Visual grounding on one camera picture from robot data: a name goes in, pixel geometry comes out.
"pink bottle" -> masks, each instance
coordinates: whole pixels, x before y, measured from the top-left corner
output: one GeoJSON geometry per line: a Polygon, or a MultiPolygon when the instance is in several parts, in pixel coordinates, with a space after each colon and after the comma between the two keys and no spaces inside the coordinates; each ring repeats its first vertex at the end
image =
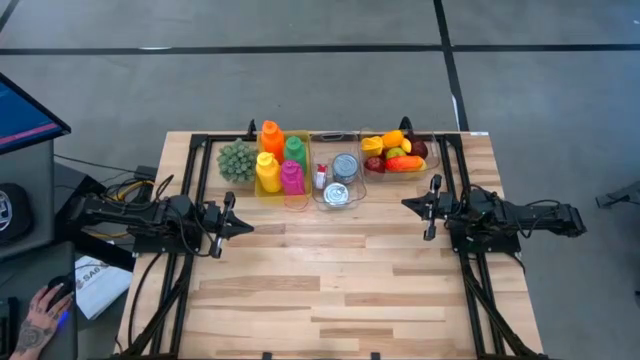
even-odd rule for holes
{"type": "Polygon", "coordinates": [[[285,195],[304,195],[304,172],[297,162],[285,160],[282,163],[280,182],[285,195]]]}

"tattooed hand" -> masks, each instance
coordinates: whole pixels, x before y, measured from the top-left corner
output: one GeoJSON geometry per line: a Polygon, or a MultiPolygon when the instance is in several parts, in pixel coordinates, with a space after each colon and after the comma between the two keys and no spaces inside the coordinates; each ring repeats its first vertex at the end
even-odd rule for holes
{"type": "Polygon", "coordinates": [[[29,304],[29,314],[20,326],[18,344],[9,360],[36,360],[40,356],[40,352],[56,332],[60,316],[73,302],[71,293],[46,311],[49,301],[61,287],[62,284],[47,291],[45,286],[33,296],[29,304]]]}

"can lid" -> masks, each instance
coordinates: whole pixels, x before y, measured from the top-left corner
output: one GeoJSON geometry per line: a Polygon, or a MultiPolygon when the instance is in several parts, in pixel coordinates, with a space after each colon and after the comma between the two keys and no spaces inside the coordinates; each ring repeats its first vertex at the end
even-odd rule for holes
{"type": "Polygon", "coordinates": [[[340,183],[331,183],[324,189],[324,201],[330,205],[344,205],[349,201],[349,190],[340,183]]]}
{"type": "Polygon", "coordinates": [[[351,154],[340,154],[333,160],[333,171],[338,176],[351,176],[358,171],[358,160],[351,154]]]}

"wooden table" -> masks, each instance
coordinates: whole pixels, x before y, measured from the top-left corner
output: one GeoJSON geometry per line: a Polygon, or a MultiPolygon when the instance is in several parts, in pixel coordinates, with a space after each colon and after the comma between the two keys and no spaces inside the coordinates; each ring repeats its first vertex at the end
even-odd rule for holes
{"type": "MultiPolygon", "coordinates": [[[[170,174],[175,179],[166,195],[180,192],[191,134],[167,134],[158,179],[170,174]]],[[[463,133],[462,139],[471,182],[502,195],[489,136],[463,133]]],[[[214,157],[223,145],[214,145],[214,157]]],[[[371,352],[383,358],[475,358],[459,260],[448,232],[440,222],[436,239],[423,241],[425,223],[400,204],[425,194],[429,179],[442,168],[430,172],[420,182],[367,184],[367,197],[355,209],[320,211],[311,199],[304,211],[292,211],[263,204],[253,187],[225,183],[212,160],[205,199],[221,201],[227,190],[235,191],[236,215],[255,232],[225,242],[220,260],[196,258],[180,358],[260,358],[263,351],[274,358],[369,358],[371,352]]],[[[137,260],[131,289],[152,257],[137,260]]],[[[142,288],[134,337],[157,309],[166,258],[142,288]]],[[[522,269],[504,255],[487,258],[502,315],[525,344],[541,352],[522,269]]],[[[176,276],[181,264],[178,260],[176,276]]],[[[123,344],[133,293],[120,326],[123,344]]],[[[492,351],[480,309],[486,348],[492,351]]],[[[172,312],[164,351],[173,319],[172,312]]]]}

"toy fruit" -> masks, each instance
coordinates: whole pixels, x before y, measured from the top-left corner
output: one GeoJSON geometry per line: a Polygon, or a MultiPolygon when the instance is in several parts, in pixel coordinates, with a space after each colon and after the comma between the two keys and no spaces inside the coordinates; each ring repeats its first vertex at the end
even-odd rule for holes
{"type": "Polygon", "coordinates": [[[383,147],[384,147],[384,143],[380,136],[373,136],[370,138],[362,139],[362,145],[361,145],[362,152],[367,158],[382,154],[383,147]]]}
{"type": "Polygon", "coordinates": [[[415,140],[411,142],[411,151],[409,151],[407,155],[420,156],[426,159],[427,155],[429,155],[429,150],[422,140],[415,140]]]}
{"type": "Polygon", "coordinates": [[[402,149],[400,148],[391,148],[389,149],[389,151],[387,151],[387,154],[385,155],[385,157],[387,158],[387,160],[396,157],[396,156],[405,156],[407,155],[404,151],[402,151],[402,149]]]}
{"type": "Polygon", "coordinates": [[[393,130],[388,133],[382,135],[382,141],[384,142],[384,147],[392,148],[398,147],[402,144],[402,140],[404,139],[404,134],[401,130],[393,130]]]}
{"type": "Polygon", "coordinates": [[[427,163],[420,156],[396,156],[386,161],[385,168],[391,172],[424,171],[427,163]]]}
{"type": "Polygon", "coordinates": [[[370,171],[384,173],[385,161],[379,156],[370,157],[364,162],[364,168],[370,171]]]}
{"type": "Polygon", "coordinates": [[[402,139],[402,144],[400,144],[400,148],[402,149],[402,151],[406,152],[407,154],[411,152],[411,141],[409,141],[409,139],[402,139]]]}

